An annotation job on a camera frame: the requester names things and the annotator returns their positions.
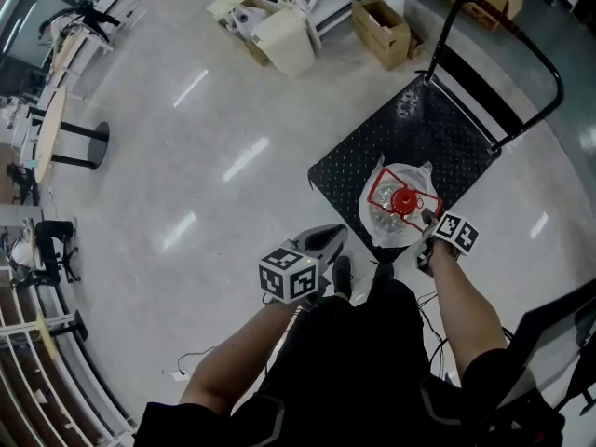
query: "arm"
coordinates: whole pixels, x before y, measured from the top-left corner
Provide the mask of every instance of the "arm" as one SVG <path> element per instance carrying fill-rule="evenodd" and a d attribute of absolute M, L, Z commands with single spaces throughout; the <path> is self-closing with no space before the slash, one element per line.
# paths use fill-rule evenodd
<path fill-rule="evenodd" d="M 453 257 L 451 246 L 435 241 L 429 263 L 437 287 L 443 328 L 461 379 L 477 356 L 491 349 L 506 348 L 507 342 L 499 316 L 469 282 Z"/>
<path fill-rule="evenodd" d="M 180 403 L 199 404 L 229 415 L 263 370 L 296 307 L 282 303 L 264 306 L 196 366 Z"/>

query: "round table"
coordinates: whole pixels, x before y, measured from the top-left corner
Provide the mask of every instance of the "round table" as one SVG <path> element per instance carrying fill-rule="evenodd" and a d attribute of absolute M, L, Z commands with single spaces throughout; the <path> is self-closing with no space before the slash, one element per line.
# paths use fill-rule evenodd
<path fill-rule="evenodd" d="M 52 100 L 44 116 L 44 122 L 39 131 L 39 139 L 37 140 L 35 149 L 35 159 L 37 161 L 35 180 L 39 183 L 46 175 L 50 162 L 60 162 L 62 164 L 95 170 L 102 163 L 108 148 L 110 127 L 107 123 L 100 123 L 95 130 L 89 130 L 63 122 L 64 106 L 66 106 L 66 88 L 62 87 L 52 96 Z M 91 139 L 87 151 L 87 160 L 54 154 L 54 146 L 56 145 L 59 129 Z"/>

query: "red lid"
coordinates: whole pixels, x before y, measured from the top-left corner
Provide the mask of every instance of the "red lid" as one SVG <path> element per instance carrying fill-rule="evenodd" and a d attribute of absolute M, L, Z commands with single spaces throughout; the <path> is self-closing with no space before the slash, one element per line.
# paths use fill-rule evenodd
<path fill-rule="evenodd" d="M 418 204 L 418 197 L 415 191 L 408 187 L 401 187 L 401 189 L 394 192 L 391 196 L 391 207 L 400 215 L 408 215 L 412 213 Z"/>

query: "floor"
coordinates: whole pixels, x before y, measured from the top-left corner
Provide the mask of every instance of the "floor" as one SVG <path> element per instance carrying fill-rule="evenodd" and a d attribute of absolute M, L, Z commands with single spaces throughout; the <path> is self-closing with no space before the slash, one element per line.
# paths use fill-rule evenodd
<path fill-rule="evenodd" d="M 184 383 L 170 375 L 178 357 L 218 344 L 259 309 L 260 254 L 306 228 L 341 222 L 311 190 L 307 169 L 428 61 L 425 54 L 386 72 L 353 33 L 338 31 L 316 66 L 289 81 L 221 35 L 204 11 L 211 1 L 142 0 L 144 16 L 77 88 L 88 98 L 67 106 L 72 123 L 110 124 L 105 161 L 93 172 L 56 165 L 44 188 L 55 196 L 42 195 L 48 218 L 78 218 L 83 281 L 64 291 L 83 314 L 105 381 L 137 421 L 147 401 L 181 396 Z M 532 111 L 489 60 L 508 101 Z M 60 148 L 83 155 L 84 143 L 66 134 Z M 544 123 L 504 151 L 454 210 L 481 230 L 461 265 L 511 330 L 524 311 L 596 277 L 596 219 Z M 353 235 L 346 253 L 355 266 L 352 301 L 363 303 L 372 257 Z M 433 290 L 411 250 L 396 268 L 417 295 Z M 436 303 L 427 314 L 442 332 Z M 428 329 L 426 339 L 433 351 Z M 198 361 L 186 358 L 183 368 Z M 548 397 L 561 394 L 556 386 Z M 590 445 L 579 406 L 566 408 L 570 445 Z"/>

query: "plastic bag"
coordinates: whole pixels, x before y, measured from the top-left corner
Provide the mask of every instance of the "plastic bag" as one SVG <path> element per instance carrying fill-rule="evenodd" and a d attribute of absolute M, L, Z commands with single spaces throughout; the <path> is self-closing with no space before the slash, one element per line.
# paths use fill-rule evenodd
<path fill-rule="evenodd" d="M 384 174 L 374 188 L 374 193 L 371 194 L 374 183 L 384 168 L 383 162 L 384 158 L 381 157 L 360 195 L 360 220 L 371 235 L 373 245 L 385 249 L 408 247 L 420 239 L 421 230 L 414 225 L 424 227 L 422 209 L 428 207 L 435 211 L 439 210 L 442 204 L 437 198 L 437 191 L 432 186 L 430 179 L 432 165 L 427 162 L 420 168 L 398 163 L 386 166 L 386 169 L 404 181 L 409 189 L 424 193 L 417 196 L 415 207 L 411 213 L 400 216 L 398 213 L 388 212 L 388 210 L 393 210 L 392 197 L 396 191 L 403 187 L 398 179 L 391 176 L 386 177 Z"/>

